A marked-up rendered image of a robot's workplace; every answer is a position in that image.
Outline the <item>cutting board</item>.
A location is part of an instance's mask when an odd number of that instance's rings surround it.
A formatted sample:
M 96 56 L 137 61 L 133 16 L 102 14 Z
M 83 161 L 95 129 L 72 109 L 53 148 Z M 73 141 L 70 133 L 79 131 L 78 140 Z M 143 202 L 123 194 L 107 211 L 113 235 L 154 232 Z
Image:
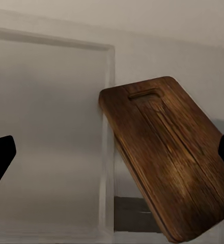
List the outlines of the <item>cutting board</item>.
M 152 93 L 160 98 L 129 101 Z M 224 220 L 222 133 L 176 79 L 106 88 L 98 101 L 176 240 L 194 240 Z

